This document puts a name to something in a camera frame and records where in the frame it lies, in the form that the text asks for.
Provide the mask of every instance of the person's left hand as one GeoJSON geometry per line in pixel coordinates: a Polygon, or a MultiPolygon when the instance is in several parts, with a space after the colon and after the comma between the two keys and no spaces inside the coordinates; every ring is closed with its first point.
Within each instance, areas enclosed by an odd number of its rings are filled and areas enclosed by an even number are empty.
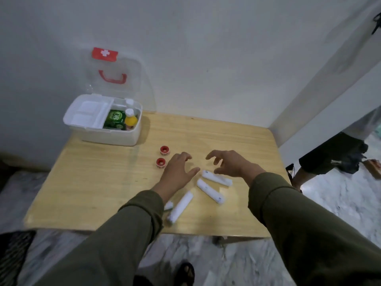
{"type": "Polygon", "coordinates": [[[192,156],[186,152],[174,154],[164,169],[160,181],[152,188],[157,192],[166,204],[169,199],[179,189],[185,187],[187,183],[200,171],[199,167],[192,168],[188,173],[185,172],[185,162],[192,156]]]}

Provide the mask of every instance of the black hanging object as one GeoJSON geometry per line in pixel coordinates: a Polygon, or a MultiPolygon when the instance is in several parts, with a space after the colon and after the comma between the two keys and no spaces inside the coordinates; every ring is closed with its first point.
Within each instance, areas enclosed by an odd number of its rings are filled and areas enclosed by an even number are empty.
{"type": "Polygon", "coordinates": [[[376,22],[376,28],[374,28],[372,35],[377,31],[378,28],[381,28],[381,13],[374,17],[373,21],[376,22]]]}

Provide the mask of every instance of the table top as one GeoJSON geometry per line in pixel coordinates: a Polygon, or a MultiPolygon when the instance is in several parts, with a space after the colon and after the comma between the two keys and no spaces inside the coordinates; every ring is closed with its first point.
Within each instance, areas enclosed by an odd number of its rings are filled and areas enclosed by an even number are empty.
{"type": "MultiPolygon", "coordinates": [[[[74,135],[62,150],[53,169],[25,217],[28,228],[96,230],[120,206],[138,192],[150,189],[163,172],[155,165],[162,157],[162,145],[174,153],[193,156],[186,170],[198,166],[213,170],[205,160],[212,149],[236,150],[266,171],[288,181],[272,133],[265,128],[180,115],[144,112],[142,130],[135,146],[115,146],[81,141],[74,135]]],[[[214,236],[269,237],[267,229],[251,214],[248,187],[241,178],[232,178],[231,187],[205,180],[221,192],[226,201],[219,205],[197,186],[198,173],[178,191],[176,203],[186,191],[193,200],[172,226],[163,233],[214,236]]]]}

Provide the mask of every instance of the bottle with white cap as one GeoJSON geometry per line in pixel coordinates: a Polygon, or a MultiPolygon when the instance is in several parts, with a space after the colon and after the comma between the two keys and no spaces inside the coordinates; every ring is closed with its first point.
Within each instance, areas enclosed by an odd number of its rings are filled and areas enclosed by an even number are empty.
{"type": "Polygon", "coordinates": [[[138,123],[138,119],[135,116],[134,110],[132,108],[128,108],[126,109],[125,113],[126,119],[124,120],[124,123],[126,124],[126,129],[133,129],[138,123]]]}

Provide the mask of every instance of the olive green sleeve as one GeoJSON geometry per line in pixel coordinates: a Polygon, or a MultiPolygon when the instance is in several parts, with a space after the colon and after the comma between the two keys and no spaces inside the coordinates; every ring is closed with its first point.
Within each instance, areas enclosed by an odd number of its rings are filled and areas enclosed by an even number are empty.
{"type": "Polygon", "coordinates": [[[148,244],[162,228],[163,212],[157,193],[138,193],[36,285],[132,285],[148,244]]]}
{"type": "Polygon", "coordinates": [[[381,283],[381,249],[274,173],[258,175],[249,209],[297,285],[381,283]]]}

